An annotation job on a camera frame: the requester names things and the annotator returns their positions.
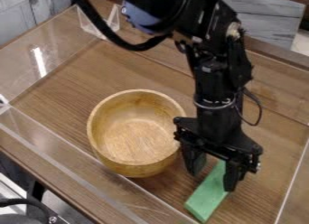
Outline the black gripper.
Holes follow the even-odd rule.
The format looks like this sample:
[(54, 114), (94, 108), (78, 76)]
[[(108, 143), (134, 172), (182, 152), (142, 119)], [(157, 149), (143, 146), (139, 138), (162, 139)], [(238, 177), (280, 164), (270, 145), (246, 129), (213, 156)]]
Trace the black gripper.
[(175, 139), (185, 166), (197, 176), (210, 154), (226, 162), (225, 191), (234, 191), (240, 174), (257, 173), (262, 146), (244, 133), (242, 101), (222, 107), (197, 107), (197, 117), (175, 117)]

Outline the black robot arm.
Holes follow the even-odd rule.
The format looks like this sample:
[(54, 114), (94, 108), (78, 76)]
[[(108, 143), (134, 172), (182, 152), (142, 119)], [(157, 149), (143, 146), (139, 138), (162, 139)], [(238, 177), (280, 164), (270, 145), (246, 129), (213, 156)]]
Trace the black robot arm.
[(171, 39), (186, 55), (194, 78), (195, 117), (175, 117), (175, 139), (190, 174), (203, 169), (206, 156), (225, 161), (223, 188), (234, 191), (260, 166), (262, 146), (244, 133), (245, 98), (256, 98), (246, 84), (253, 64), (246, 55), (237, 12), (223, 0), (122, 0), (131, 26), (153, 37), (127, 42), (112, 31), (90, 0), (74, 0), (95, 28), (128, 51), (147, 51)]

